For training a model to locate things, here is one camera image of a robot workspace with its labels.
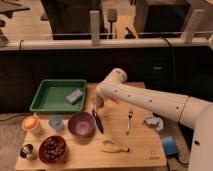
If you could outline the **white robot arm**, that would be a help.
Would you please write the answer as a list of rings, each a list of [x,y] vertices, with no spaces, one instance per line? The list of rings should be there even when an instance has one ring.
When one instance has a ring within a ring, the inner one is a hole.
[[[108,99],[122,100],[194,130],[188,171],[213,171],[213,102],[126,84],[127,74],[114,68],[96,87],[95,109]]]

